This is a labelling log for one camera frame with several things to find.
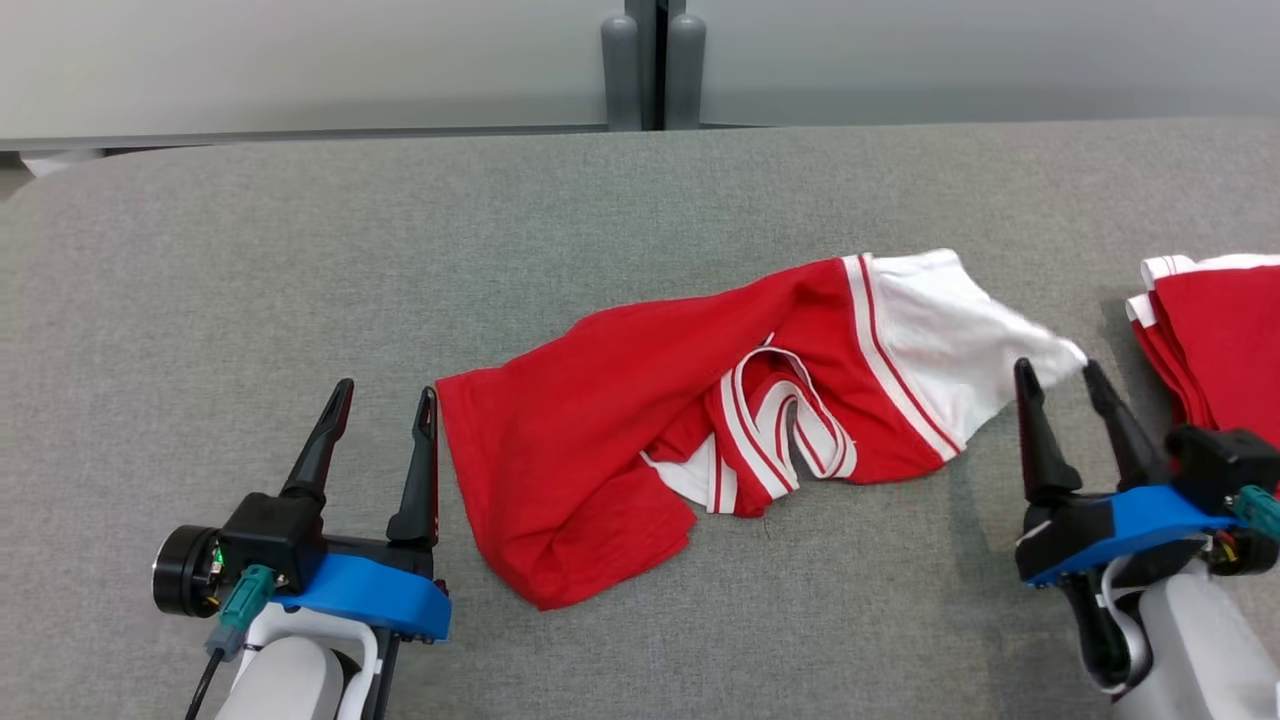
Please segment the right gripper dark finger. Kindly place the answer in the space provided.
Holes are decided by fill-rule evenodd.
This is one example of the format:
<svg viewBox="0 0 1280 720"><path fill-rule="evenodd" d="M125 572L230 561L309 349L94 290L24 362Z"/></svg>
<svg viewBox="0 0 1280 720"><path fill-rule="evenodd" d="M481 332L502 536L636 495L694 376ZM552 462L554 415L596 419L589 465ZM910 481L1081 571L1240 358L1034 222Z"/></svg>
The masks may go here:
<svg viewBox="0 0 1280 720"><path fill-rule="evenodd" d="M1083 377L1091 405L1108 434L1119 478L1116 492L1169 486L1172 482L1169 457L1140 427L1103 368L1089 360L1083 368Z"/></svg>
<svg viewBox="0 0 1280 720"><path fill-rule="evenodd" d="M1082 489L1078 470L1064 457L1044 411L1044 391L1028 357L1012 366L1018 404L1024 497L1029 505L1060 505Z"/></svg>

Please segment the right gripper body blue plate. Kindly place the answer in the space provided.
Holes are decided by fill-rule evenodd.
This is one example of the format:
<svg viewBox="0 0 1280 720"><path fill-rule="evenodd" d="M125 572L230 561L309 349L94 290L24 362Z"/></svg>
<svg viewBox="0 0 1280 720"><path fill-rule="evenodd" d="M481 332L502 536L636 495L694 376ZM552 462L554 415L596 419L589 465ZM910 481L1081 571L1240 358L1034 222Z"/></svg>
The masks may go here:
<svg viewBox="0 0 1280 720"><path fill-rule="evenodd" d="M1147 486L1057 510L1023 534L1014 557L1021 583L1052 585L1064 574L1244 525L1231 512L1201 510L1171 486Z"/></svg>

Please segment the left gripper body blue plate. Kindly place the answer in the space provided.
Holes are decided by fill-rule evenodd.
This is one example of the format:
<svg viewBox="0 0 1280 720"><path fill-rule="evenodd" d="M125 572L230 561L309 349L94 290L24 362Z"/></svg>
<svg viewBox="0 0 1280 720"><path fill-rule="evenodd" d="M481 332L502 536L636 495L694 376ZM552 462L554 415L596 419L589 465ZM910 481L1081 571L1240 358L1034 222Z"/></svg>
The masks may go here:
<svg viewBox="0 0 1280 720"><path fill-rule="evenodd" d="M305 591L278 592L276 603L430 644L449 639L453 606L435 578L430 548L348 536L329 536L326 542L328 553Z"/></svg>

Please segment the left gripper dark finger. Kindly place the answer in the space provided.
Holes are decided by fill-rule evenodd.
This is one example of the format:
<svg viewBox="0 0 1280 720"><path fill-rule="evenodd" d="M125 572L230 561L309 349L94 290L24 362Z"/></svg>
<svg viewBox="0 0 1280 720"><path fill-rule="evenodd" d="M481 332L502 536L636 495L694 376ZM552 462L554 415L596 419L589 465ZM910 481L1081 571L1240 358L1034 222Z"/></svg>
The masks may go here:
<svg viewBox="0 0 1280 720"><path fill-rule="evenodd" d="M346 433L349 410L355 396L355 380L343 378L326 401L303 448L282 488L282 497L310 498L317 503L326 502L326 480L332 465L332 455L338 441Z"/></svg>
<svg viewBox="0 0 1280 720"><path fill-rule="evenodd" d="M412 428L413 448L397 512L387 524L392 544L433 550L439 541L438 396L425 386Z"/></svg>

